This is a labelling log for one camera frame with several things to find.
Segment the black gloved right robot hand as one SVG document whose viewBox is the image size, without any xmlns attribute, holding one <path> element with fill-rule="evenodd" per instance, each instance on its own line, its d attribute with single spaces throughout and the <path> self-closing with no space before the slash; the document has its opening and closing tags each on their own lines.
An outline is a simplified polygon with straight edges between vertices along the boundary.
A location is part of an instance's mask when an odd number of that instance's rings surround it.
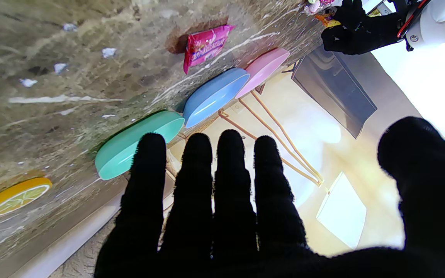
<svg viewBox="0 0 445 278">
<path fill-rule="evenodd" d="M 145 134 L 93 276 L 445 278 L 445 139 L 422 118 L 402 118 L 382 135 L 377 159 L 397 183 L 404 247 L 368 247 L 329 258 L 307 244 L 271 137 L 255 141 L 253 210 L 240 134 L 221 134 L 214 175 L 209 138 L 193 134 L 164 220 L 166 144 L 160 134 Z"/>
</svg>

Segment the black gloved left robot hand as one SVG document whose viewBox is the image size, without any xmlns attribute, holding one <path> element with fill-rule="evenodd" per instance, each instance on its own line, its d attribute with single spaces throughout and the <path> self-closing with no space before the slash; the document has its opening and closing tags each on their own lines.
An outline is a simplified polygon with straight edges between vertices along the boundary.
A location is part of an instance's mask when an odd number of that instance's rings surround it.
<svg viewBox="0 0 445 278">
<path fill-rule="evenodd" d="M 343 0 L 333 19 L 340 25 L 321 33 L 325 51 L 359 55 L 398 43 L 401 39 L 397 34 L 406 20 L 406 14 L 395 12 L 369 17 L 362 1 Z"/>
</svg>

